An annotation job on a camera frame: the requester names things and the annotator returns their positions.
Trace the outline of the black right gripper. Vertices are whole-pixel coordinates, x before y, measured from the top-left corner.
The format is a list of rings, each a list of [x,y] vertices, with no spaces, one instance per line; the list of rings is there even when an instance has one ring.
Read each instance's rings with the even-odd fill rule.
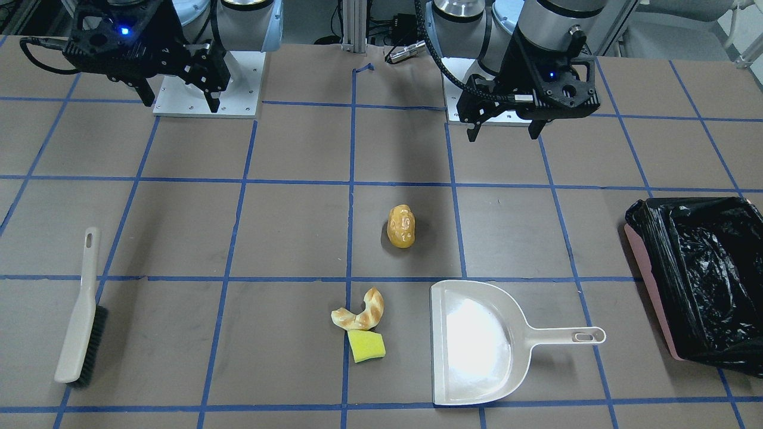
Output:
[[[184,71],[185,83],[218,113],[231,81],[227,51],[215,41],[185,45],[172,2],[79,2],[74,19],[63,56],[80,72],[130,82],[150,107],[156,95],[149,78]]]

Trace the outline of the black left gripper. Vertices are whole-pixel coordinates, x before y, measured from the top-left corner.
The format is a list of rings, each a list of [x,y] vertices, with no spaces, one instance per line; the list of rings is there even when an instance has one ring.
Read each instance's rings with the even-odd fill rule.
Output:
[[[466,90],[456,103],[469,142],[476,141],[482,124],[515,109],[520,117],[531,120],[531,139],[539,139],[552,120],[583,119],[597,111],[594,58],[584,54],[587,40],[581,27],[570,27],[555,51],[537,46],[516,28],[500,70],[500,95],[507,96],[509,103]],[[479,74],[470,75],[465,85],[484,93],[494,88],[493,81]]]

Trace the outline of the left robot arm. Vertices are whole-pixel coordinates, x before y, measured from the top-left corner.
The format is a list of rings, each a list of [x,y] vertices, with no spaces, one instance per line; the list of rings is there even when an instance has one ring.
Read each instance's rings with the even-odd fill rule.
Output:
[[[458,120],[474,142],[512,111],[538,139],[553,120],[584,119],[600,106],[588,35],[605,1],[417,1],[423,40],[461,94]]]

